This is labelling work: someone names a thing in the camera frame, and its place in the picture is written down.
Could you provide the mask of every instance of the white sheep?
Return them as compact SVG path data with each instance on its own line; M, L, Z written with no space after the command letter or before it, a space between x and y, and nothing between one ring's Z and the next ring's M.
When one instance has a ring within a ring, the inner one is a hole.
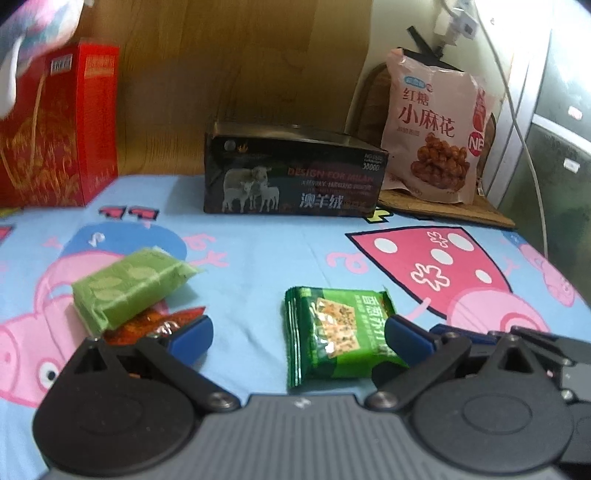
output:
M240 189L225 189L223 192L222 213L225 212L226 208L228 209L228 212L232 211L232 203L234 200L240 201L240 213L244 213L244 204L251 194L253 183L253 181L242 181L240 182L242 186Z
M256 199L257 199L257 197L260 197L260 196L261 196L261 182L255 181L252 185L250 195L248 196L248 199L250 200L250 204L251 204L251 210L256 209Z
M262 212L263 207L265 206L265 202L267 203L267 212L269 208L277 210L279 205L279 189L277 187L269 187L266 182L261 182L261 209L259 213Z
M271 168L258 166L254 168L231 168L223 179L223 189L239 189L243 181L267 181L267 172Z

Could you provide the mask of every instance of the red gift box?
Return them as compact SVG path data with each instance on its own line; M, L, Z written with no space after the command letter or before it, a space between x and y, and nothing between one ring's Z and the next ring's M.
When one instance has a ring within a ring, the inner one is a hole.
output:
M117 176L119 48L80 43L31 63L0 121L0 207L81 206Z

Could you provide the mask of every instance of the chinese characters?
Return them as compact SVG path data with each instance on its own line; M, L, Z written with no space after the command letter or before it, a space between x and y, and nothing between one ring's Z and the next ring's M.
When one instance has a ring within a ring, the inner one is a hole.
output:
M429 106L428 94L405 88L402 91L402 99L408 100L408 106L403 106L402 111L398 116L398 119L402 120L403 123L407 125L417 124L419 127L423 127L425 130L433 132L439 131L442 135L446 135L450 138L455 136L455 133L453 132L454 120L449 117L446 118L445 115L439 115L430 108L419 109L417 107L417 105ZM416 132L416 130L408 130L409 131L405 133L411 133L414 135Z
M342 195L322 195L317 193L302 193L300 208L329 208L341 209L343 207Z
M361 312L361 321L365 327L373 332L369 335L369 343L372 349L376 349L381 355L396 356L386 345L384 338L384 325L386 314L376 297L369 295L356 295L355 303L357 310Z

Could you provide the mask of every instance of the fabric cloth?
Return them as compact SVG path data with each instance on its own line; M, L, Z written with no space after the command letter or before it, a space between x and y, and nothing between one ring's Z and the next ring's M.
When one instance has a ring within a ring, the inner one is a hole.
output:
M34 58L61 47L73 35L85 0L27 0L0 24L0 118L17 95L17 77ZM16 6L11 2L8 7Z
M204 269L166 298L204 306L213 345L199 371L236 394L287 392L282 302L293 286L386 288L423 328L486 332L526 325L591 340L591 312L519 235L417 220L203 213L202 177L118 179L85 209L0 216L0 480L45 470L31 421L84 337L70 283L144 247ZM353 393L370 380L305 382L297 392Z

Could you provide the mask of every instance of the twisted dough snack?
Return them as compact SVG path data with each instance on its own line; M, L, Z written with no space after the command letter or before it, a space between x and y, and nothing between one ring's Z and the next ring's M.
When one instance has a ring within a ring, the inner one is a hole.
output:
M410 165L413 175L438 189L460 190L466 183L470 164L466 147L450 145L430 132L425 145L417 150L417 161Z

